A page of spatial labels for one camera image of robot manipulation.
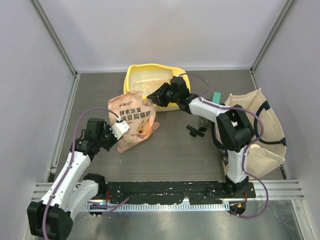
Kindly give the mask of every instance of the cat litter bag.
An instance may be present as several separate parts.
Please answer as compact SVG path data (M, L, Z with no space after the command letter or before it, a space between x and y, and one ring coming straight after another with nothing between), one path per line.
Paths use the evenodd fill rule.
M156 105L143 100L140 91L129 91L109 100L108 108L130 125L130 130L117 142L120 153L150 138L160 126L160 123L155 122ZM117 121L111 113L109 119L111 124Z

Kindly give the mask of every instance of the wire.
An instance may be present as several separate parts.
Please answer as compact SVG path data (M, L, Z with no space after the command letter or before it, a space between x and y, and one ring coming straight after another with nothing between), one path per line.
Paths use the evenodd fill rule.
M244 204L246 204L248 202L248 194L247 194L247 191L244 190L244 194L243 194L244 198L245 198L245 201L244 201Z
M242 216L242 215L239 215L239 218L252 219L252 218L259 217L259 216L260 216L261 214L263 214L263 213L265 212L265 210L267 209L268 202L269 202L269 193L268 193L268 190L267 190L266 185L265 185L258 177L254 176L254 175L252 175L251 173L248 173L248 172L246 171L246 169L245 169L245 160L246 160L246 154L247 154L247 151L248 151L249 147L250 147L252 144L254 144L255 142L259 141L259 139L261 139L262 135L264 134L264 132L265 132L264 124L262 123L262 121L260 120L260 118L259 118L255 113L253 113L253 112L250 111L250 110L247 110L247 109L244 109L244 108L240 108L240 107L234 107L234 106L221 106L221 105L214 104L213 102L208 101L208 100L206 100L206 99L203 99L203 98L202 98L202 95L205 94L205 93L207 93L207 92L210 90L210 86L209 86L208 81L205 80L205 79L203 79L203 78L200 77L199 75L194 74L194 73L182 73L182 74L180 74L180 76L182 76L182 75L192 75L192 76L196 76L196 77L198 77L199 79L201 79L201 80L205 83L207 89L206 89L206 91L200 93L200 95L199 95L199 99L201 100L202 103L207 104L207 105L210 105L210 106L212 106L212 107L214 107L214 108L217 108L217 109L242 111L242 112L245 112L245 113L248 113L248 114L252 115L252 116L259 122L260 127L261 127L260 135L258 135L258 136L256 137L256 139L254 139L253 141L249 142L249 144L245 147L245 149L244 149L244 151L243 151L243 156L242 156L241 168L242 168L242 171L243 171L246 175L254 178L255 180L257 180L257 181L263 186L263 188L264 188L264 190L265 190L265 197L266 197L265 206L264 206L264 208L262 209L262 211L261 211L260 213L258 213L257 215L254 215L254 216Z
M226 195L225 192L216 192L213 191L212 189L210 189L209 187L206 188L210 193L212 193L213 195Z
M130 199L130 197L126 197L122 202L120 202L118 205L114 205L114 206L105 206L105 205L100 205L100 203L97 203L95 201L88 201L88 204L93 204L95 208L97 209L117 209L120 206L122 206L123 204L125 204L126 202L128 202Z
M78 131L78 128L79 128L80 121L82 120L82 118L88 112L90 112L92 110L104 110L104 111L107 111L107 112L113 114L117 118L117 120L121 120L121 118L114 111L111 111L111 110L109 110L107 108L104 108L104 107L92 107L92 108L87 109L86 111L84 111L80 115L78 121L76 122L75 128L74 128L72 146L71 146L71 159L70 159L69 165L67 166L67 169L63 173L60 181L57 183L56 187L53 189L53 191L52 191L52 193L51 193L51 195L49 197L49 200L48 200L48 202L47 202L47 204L45 206L45 209L44 209L43 218L42 218L42 231L43 231L43 237L44 237L45 240L49 240L48 233L47 233L47 215L48 215L50 204L51 204L52 200L54 199L55 194L57 193L57 191L58 191L59 187L61 186L62 182L66 178L70 168L72 167L72 163L74 162L75 147L76 147L76 135L77 135L77 131Z
M181 73L181 74L180 74L180 76L183 76L183 75L195 76L195 77L201 79L201 80L205 83L205 85L206 85L206 90L200 93L200 95L199 95L199 99L200 99L200 100L202 99L202 95L203 95L203 94L206 94L207 92L209 92L210 86L209 86L208 81L205 80L204 78L202 78L201 76L199 76L198 74L194 74L194 73Z
M110 198L110 192L106 191L105 205L107 205L107 202L109 201L109 198Z

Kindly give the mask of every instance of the yellow litter box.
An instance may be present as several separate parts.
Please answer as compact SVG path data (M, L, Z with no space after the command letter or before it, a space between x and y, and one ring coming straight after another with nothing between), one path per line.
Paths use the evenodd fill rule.
M165 66L155 63L131 65L124 79L123 93L131 90L142 91L143 99L157 90L164 82L170 83L173 76L186 73L182 68ZM190 82L187 75L182 76L190 91ZM157 111L177 110L175 103L169 103L168 107L157 106Z

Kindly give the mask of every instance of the gray metal surface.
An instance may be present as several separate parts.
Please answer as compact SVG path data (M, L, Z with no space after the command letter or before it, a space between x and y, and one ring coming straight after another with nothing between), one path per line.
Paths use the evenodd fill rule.
M214 92L220 92L224 102L230 93L242 95L255 90L249 70L190 72L208 80L210 91L204 95L207 98L212 98ZM88 108L108 107L109 99L123 94L125 75L125 72L80 75L57 173L67 159L78 117ZM193 76L189 79L193 93L205 90L201 80ZM103 111L90 112L83 118L79 130L86 127L90 117L109 119ZM186 129L187 125L198 126L198 116L179 110L158 112L156 121L161 126L150 139L124 153L119 153L116 147L110 152L102 150L83 175L97 173L104 175L107 181L204 181L225 178L220 151L213 144L210 130L204 137L192 137ZM277 168L262 179L283 178Z
M246 215L261 211L261 201L247 204ZM302 240L291 201L271 201L255 219L226 211L128 212L93 218L80 213L68 240Z

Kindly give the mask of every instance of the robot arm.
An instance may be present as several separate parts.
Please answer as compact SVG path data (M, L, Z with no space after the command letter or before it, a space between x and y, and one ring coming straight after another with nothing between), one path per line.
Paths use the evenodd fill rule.
M240 110L226 109L205 99L199 99L197 94L191 94L181 76L173 77L170 84L164 83L157 91L147 96L160 107L176 103L180 110L192 115L204 117L217 124L223 146L228 150L229 170L226 182L230 183L230 192L241 191L248 182L248 176L242 170L242 158L245 147L254 136L253 128L247 115Z
M90 118L88 120L86 129L82 130L84 134L81 134L81 137L75 140L71 168L69 162L72 153L70 152L50 190L41 198L40 202L32 201L27 208L32 235L43 237L42 221L46 205L60 179L64 178L50 203L46 225L48 226L47 235L50 239L67 239L73 221L82 207L94 196L104 194L107 191L105 178L99 174L86 175L84 181L75 190L80 176L101 148L109 151L129 129L130 126L125 121L110 126L101 118Z

